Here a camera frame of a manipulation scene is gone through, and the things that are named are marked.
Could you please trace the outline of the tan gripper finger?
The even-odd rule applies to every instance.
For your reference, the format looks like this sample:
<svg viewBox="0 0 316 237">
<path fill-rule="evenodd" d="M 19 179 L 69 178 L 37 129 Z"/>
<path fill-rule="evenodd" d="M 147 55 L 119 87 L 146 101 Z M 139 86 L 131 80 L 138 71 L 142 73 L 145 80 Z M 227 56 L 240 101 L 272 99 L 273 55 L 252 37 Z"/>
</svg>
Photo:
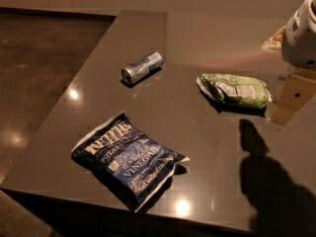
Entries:
<svg viewBox="0 0 316 237">
<path fill-rule="evenodd" d="M 296 70 L 284 80 L 268 109 L 269 121 L 286 125 L 316 95 L 316 71 Z"/>
</svg>

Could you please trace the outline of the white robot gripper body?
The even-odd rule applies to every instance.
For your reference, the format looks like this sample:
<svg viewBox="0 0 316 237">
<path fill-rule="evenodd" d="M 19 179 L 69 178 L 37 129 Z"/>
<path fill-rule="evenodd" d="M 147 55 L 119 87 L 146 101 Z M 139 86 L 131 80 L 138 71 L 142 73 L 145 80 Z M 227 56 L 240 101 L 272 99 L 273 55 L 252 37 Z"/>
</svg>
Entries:
<svg viewBox="0 0 316 237">
<path fill-rule="evenodd" d="M 281 49 L 292 66 L 316 68 L 316 0 L 304 0 L 288 20 Z"/>
</svg>

